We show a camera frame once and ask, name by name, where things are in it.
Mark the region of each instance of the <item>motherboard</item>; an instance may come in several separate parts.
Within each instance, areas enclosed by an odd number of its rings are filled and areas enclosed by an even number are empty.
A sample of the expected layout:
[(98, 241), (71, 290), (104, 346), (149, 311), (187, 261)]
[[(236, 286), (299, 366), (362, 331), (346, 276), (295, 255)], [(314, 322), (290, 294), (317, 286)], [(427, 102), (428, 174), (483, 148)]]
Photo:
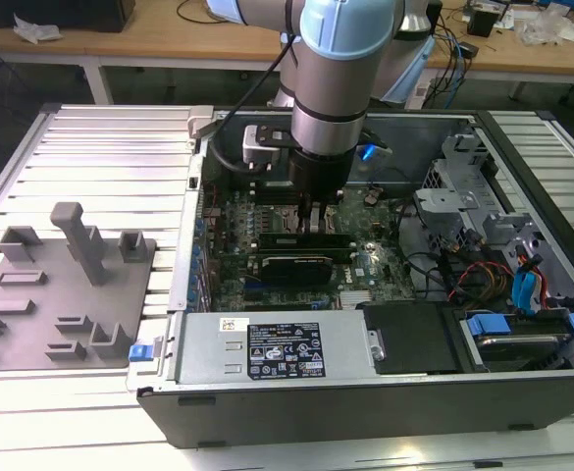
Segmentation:
[(390, 241), (394, 200), (378, 200), (380, 193), (348, 186), (322, 221), (313, 210), (309, 238), (298, 227), (295, 204), (261, 204), (255, 191), (236, 191), (219, 203), (207, 195), (211, 309), (354, 309), (414, 298)]

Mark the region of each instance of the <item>sticker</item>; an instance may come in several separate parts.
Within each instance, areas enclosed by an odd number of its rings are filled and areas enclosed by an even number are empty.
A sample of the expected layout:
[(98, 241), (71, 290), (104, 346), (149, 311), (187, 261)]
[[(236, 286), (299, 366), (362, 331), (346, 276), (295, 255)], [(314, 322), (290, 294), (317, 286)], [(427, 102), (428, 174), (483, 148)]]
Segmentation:
[(248, 317), (222, 317), (219, 319), (220, 332), (245, 332), (248, 325)]
[(249, 325), (247, 351), (247, 375), (252, 380), (326, 376), (317, 323)]

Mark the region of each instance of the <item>white plastic bag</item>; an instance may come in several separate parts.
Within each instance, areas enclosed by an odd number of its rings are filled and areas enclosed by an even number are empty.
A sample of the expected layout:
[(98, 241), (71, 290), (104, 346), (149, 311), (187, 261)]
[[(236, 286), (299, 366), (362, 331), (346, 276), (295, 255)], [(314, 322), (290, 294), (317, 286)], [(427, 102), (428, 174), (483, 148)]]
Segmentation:
[(60, 29), (55, 25), (39, 26), (32, 23), (24, 22), (16, 15), (14, 16), (16, 26), (14, 32), (23, 39), (37, 44), (38, 41), (52, 41), (55, 39), (62, 39)]
[(561, 44), (559, 32), (568, 26), (564, 18), (570, 11), (569, 7), (550, 3), (534, 20), (520, 22), (515, 26), (515, 32), (526, 46), (535, 44)]

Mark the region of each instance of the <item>floor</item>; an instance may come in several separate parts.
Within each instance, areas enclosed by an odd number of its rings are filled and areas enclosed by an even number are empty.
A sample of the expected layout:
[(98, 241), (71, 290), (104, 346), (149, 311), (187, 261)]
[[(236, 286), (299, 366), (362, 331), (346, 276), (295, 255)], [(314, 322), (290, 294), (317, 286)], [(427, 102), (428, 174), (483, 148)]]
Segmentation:
[[(41, 103), (91, 103), (80, 69), (70, 66), (18, 66), (17, 75), (0, 67), (0, 172), (19, 145)], [(234, 105), (260, 73), (109, 68), (114, 100), (119, 104), (214, 104)], [(509, 82), (467, 80), (459, 89), (451, 108), (460, 110), (549, 110), (574, 136), (574, 92), (567, 103), (558, 97), (567, 84), (529, 83), (519, 101), (507, 93)], [(278, 77), (270, 77), (250, 100), (264, 105), (278, 88)], [(442, 107), (446, 97), (432, 104)], [(372, 106), (385, 106), (372, 102)]]

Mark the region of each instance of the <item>blue cable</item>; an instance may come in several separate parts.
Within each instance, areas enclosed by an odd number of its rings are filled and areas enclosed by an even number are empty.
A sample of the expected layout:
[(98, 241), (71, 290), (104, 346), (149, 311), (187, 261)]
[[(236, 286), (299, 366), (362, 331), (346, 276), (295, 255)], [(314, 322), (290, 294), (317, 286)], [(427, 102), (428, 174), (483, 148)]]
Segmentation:
[[(447, 39), (448, 41), (454, 43), (454, 47), (456, 48), (456, 52), (459, 55), (459, 61), (457, 62), (457, 67), (454, 69), (454, 72), (452, 73), (452, 75), (454, 76), (454, 74), (457, 72), (458, 64), (463, 63), (463, 56), (461, 55), (461, 47), (459, 46), (459, 43), (456, 40), (456, 38), (453, 36), (448, 36), (447, 34), (435, 34), (435, 36), (441, 37), (443, 39)], [(456, 90), (458, 89), (460, 84), (461, 84), (461, 73), (459, 73), (459, 75), (456, 77), (456, 80), (454, 81), (454, 85), (452, 86), (452, 91), (450, 92), (450, 95), (448, 96), (448, 98), (444, 104), (445, 110), (450, 106), (450, 104), (452, 104), (452, 100), (454, 99), (454, 96), (456, 95)]]

